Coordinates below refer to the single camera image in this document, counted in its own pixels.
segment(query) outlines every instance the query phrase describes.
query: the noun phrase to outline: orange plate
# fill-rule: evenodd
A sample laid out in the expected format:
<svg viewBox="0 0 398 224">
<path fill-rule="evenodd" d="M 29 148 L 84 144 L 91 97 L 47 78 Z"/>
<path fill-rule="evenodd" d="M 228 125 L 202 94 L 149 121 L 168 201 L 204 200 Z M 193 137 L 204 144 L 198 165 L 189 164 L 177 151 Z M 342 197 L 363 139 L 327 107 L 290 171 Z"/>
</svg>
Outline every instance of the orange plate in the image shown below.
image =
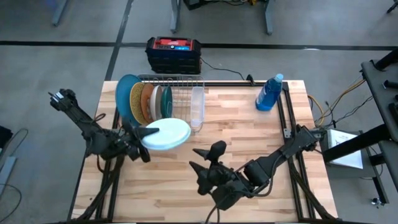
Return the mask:
<svg viewBox="0 0 398 224">
<path fill-rule="evenodd" d="M 150 108 L 149 108 L 150 96 L 152 95 L 154 88 L 155 87 L 152 84 L 146 83 L 141 92 L 142 115 L 144 115 L 144 118 L 148 123 L 154 122 L 154 120 L 152 119 L 152 116 L 150 115 Z"/>
</svg>

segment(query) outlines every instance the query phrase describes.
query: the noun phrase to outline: wooden tabletop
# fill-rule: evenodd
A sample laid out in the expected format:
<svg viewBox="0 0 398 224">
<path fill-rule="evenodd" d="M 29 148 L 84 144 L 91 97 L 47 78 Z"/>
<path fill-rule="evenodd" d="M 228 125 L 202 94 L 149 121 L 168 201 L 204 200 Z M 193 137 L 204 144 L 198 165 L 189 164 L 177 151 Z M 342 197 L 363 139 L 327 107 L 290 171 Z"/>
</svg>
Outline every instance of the wooden tabletop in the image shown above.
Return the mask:
<svg viewBox="0 0 398 224">
<path fill-rule="evenodd" d="M 312 112 L 304 82 L 288 81 L 297 124 L 313 128 Z M 104 82 L 97 114 L 107 116 L 99 121 L 111 128 L 115 112 L 114 91 L 117 82 Z M 150 151 L 151 162 L 126 158 L 121 170 L 114 222 L 201 222 L 215 203 L 209 195 L 197 193 L 197 175 L 189 166 L 194 161 L 205 167 L 210 163 L 192 149 L 209 149 L 219 140 L 227 143 L 220 160 L 238 168 L 250 159 L 266 156 L 283 145 L 278 108 L 258 111 L 254 100 L 261 87 L 206 87 L 205 123 L 202 130 L 182 146 L 166 152 Z M 322 155 L 304 152 L 311 191 L 330 214 L 337 217 Z M 82 214 L 98 193 L 102 173 L 96 157 L 86 158 L 72 217 Z M 108 211 L 108 191 L 104 213 Z M 305 197 L 300 191 L 304 214 Z M 265 198 L 242 198 L 227 211 L 221 211 L 221 222 L 294 222 L 297 221 L 287 163 L 278 167 L 272 193 Z M 211 221 L 216 221 L 216 213 Z"/>
</svg>

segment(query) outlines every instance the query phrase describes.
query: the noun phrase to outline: plate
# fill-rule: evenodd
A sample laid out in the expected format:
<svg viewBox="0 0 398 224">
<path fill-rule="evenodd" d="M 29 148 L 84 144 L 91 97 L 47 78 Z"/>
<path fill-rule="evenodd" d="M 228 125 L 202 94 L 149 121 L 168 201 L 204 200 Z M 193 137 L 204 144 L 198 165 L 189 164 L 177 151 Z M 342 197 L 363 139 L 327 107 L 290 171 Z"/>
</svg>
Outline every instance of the plate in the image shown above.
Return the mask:
<svg viewBox="0 0 398 224">
<path fill-rule="evenodd" d="M 133 126 L 139 126 L 139 123 L 134 119 L 130 109 L 130 92 L 134 84 L 141 82 L 135 75 L 123 76 L 116 86 L 115 98 L 116 107 L 122 118 L 128 119 Z"/>
<path fill-rule="evenodd" d="M 152 122 L 147 128 L 159 128 L 154 134 L 144 137 L 142 145 L 150 150 L 165 151 L 184 143 L 191 135 L 189 125 L 177 118 L 166 118 Z"/>
<path fill-rule="evenodd" d="M 171 87 L 163 90 L 161 108 L 163 118 L 171 118 L 173 114 L 173 96 Z"/>
<path fill-rule="evenodd" d="M 154 121 L 162 119 L 162 112 L 160 111 L 160 102 L 162 101 L 162 87 L 156 86 L 152 95 L 150 96 L 150 115 Z"/>
<path fill-rule="evenodd" d="M 152 95 L 152 92 L 154 91 L 154 86 L 150 83 L 146 83 L 144 85 L 144 88 L 142 89 L 141 92 L 141 110 L 142 110 L 142 115 L 144 115 L 145 120 L 147 123 L 152 123 L 154 120 L 152 119 L 152 116 L 150 115 L 150 96 Z"/>
<path fill-rule="evenodd" d="M 140 124 L 147 124 L 141 110 L 141 93 L 144 89 L 143 83 L 136 83 L 130 91 L 130 109 L 131 113 Z"/>
</svg>

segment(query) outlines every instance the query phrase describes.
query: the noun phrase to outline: red battery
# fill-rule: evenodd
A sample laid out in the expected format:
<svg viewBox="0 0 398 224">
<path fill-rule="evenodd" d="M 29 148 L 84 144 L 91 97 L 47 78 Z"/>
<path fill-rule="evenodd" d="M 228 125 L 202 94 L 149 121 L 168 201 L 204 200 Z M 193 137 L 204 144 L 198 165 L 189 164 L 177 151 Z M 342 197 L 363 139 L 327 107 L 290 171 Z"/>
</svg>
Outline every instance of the red battery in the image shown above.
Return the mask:
<svg viewBox="0 0 398 224">
<path fill-rule="evenodd" d="M 146 53 L 156 73 L 199 74 L 201 44 L 197 40 L 176 37 L 152 37 Z"/>
</svg>

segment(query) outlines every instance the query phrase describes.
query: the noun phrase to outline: dish rack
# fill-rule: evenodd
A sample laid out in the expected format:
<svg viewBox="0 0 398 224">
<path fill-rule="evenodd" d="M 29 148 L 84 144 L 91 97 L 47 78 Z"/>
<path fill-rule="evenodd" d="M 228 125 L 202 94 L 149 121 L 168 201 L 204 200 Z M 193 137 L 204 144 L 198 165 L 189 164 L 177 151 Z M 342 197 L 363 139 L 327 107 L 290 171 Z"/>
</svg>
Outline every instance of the dish rack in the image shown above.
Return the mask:
<svg viewBox="0 0 398 224">
<path fill-rule="evenodd" d="M 138 75 L 143 83 L 171 87 L 173 101 L 167 106 L 172 117 L 189 124 L 198 133 L 205 120 L 205 82 L 200 75 Z"/>
</svg>

